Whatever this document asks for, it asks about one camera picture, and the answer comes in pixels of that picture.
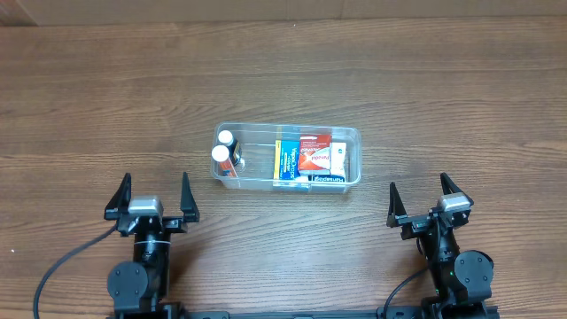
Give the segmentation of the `white orange plaster box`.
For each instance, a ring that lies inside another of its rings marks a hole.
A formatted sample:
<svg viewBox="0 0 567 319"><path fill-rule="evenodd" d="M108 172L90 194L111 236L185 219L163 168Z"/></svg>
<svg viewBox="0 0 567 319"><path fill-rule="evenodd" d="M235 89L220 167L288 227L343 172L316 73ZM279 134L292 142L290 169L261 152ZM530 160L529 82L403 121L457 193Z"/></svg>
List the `white orange plaster box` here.
<svg viewBox="0 0 567 319"><path fill-rule="evenodd" d="M346 180L346 143L330 143L330 172L327 175L312 175L312 182L343 183Z"/></svg>

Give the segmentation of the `clear plastic container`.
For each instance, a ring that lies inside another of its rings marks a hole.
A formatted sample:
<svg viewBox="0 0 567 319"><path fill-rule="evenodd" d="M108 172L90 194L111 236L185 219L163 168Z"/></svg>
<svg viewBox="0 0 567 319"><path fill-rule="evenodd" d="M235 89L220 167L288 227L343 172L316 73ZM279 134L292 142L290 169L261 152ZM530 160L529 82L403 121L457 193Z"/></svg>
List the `clear plastic container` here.
<svg viewBox="0 0 567 319"><path fill-rule="evenodd" d="M361 180L356 128L223 122L211 175L229 189L345 192Z"/></svg>

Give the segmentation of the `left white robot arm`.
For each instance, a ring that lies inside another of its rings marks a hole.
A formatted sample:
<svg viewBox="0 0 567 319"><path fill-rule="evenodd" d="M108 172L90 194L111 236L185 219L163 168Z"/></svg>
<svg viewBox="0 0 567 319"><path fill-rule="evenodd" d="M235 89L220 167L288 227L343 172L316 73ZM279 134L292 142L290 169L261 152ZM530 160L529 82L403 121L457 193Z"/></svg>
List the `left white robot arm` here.
<svg viewBox="0 0 567 319"><path fill-rule="evenodd" d="M117 264L107 277L116 318L186 318L181 302L165 303L170 283L171 237L199 221L199 210L186 173L182 178L180 216L165 216L157 196L132 196L126 173L105 207L104 218L115 222L122 237L134 238L131 261Z"/></svg>

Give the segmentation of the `red white small box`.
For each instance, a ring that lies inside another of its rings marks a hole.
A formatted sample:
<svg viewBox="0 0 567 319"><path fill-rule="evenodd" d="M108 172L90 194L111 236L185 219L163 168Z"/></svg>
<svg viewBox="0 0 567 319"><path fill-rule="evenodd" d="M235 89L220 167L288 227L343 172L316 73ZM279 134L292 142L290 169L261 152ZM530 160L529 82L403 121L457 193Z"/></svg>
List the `red white small box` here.
<svg viewBox="0 0 567 319"><path fill-rule="evenodd" d="M299 165L301 175L327 175L330 172L331 135L301 136Z"/></svg>

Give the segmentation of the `orange tube white cap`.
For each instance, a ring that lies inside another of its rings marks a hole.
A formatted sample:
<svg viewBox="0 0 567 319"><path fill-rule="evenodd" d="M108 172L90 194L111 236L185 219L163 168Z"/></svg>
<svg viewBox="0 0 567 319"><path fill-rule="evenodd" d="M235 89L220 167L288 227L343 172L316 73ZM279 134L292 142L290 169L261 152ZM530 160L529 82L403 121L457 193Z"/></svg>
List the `orange tube white cap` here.
<svg viewBox="0 0 567 319"><path fill-rule="evenodd" d="M212 149L212 158L219 165L224 176L237 177L237 172L231 161L229 148L225 145L216 145Z"/></svg>

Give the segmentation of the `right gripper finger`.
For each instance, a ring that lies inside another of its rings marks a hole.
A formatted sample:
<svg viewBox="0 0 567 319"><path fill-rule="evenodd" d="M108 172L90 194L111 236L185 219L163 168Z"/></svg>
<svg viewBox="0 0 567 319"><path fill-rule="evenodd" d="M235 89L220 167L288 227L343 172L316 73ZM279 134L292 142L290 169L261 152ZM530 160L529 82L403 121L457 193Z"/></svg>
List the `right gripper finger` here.
<svg viewBox="0 0 567 319"><path fill-rule="evenodd" d="M402 221L408 217L406 209L400 198L395 183L389 185L389 208L387 212L386 225L390 228L399 227Z"/></svg>
<svg viewBox="0 0 567 319"><path fill-rule="evenodd" d="M440 181L444 195L461 193L470 202L471 206L474 205L474 200L458 187L447 173L443 172L440 174Z"/></svg>

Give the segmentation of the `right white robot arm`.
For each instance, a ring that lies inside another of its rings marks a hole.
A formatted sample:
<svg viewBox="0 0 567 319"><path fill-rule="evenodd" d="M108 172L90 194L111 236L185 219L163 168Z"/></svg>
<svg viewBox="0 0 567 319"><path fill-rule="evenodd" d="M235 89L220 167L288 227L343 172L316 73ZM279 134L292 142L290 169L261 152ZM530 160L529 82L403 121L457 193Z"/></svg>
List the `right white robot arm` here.
<svg viewBox="0 0 567 319"><path fill-rule="evenodd" d="M492 297L494 262L478 250L462 252L454 231L469 222L474 201L446 173L440 175L443 195L427 214L409 216L395 183L390 183L386 225L401 228L404 240L414 238L426 261L426 268L400 283L377 310L380 318L496 319ZM419 306L392 306L393 297L410 281L430 273L436 295L422 299Z"/></svg>

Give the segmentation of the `blue yellow VapoDrops box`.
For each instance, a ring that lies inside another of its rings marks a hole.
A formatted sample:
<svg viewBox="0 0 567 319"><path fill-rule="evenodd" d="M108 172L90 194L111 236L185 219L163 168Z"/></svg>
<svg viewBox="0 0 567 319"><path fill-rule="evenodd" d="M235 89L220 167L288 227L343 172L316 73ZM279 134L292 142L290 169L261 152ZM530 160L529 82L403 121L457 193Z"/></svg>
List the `blue yellow VapoDrops box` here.
<svg viewBox="0 0 567 319"><path fill-rule="evenodd" d="M299 141L276 140L275 143L275 180L295 180L299 177L298 158Z"/></svg>

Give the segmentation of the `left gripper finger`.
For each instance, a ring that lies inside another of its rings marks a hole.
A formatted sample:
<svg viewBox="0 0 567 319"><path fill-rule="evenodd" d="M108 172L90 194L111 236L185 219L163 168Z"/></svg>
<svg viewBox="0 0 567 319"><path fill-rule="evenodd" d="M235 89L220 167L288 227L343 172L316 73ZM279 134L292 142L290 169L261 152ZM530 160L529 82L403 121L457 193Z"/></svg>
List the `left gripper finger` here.
<svg viewBox="0 0 567 319"><path fill-rule="evenodd" d="M186 172L183 173L182 191L180 199L180 210L183 212L185 222L199 222L200 212L190 189L190 179Z"/></svg>
<svg viewBox="0 0 567 319"><path fill-rule="evenodd" d="M104 219L107 221L119 220L123 214L128 212L131 200L131 174L126 173L118 190L105 207Z"/></svg>

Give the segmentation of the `black bottle white cap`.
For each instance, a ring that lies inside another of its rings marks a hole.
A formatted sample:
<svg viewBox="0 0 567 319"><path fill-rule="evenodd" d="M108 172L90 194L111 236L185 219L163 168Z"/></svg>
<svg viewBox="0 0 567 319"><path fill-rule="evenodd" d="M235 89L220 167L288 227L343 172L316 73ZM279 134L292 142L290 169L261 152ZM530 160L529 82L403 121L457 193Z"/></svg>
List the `black bottle white cap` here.
<svg viewBox="0 0 567 319"><path fill-rule="evenodd" d="M226 146L229 150L229 156L234 166L238 166L241 162L240 143L229 130L223 130L218 134L220 144Z"/></svg>

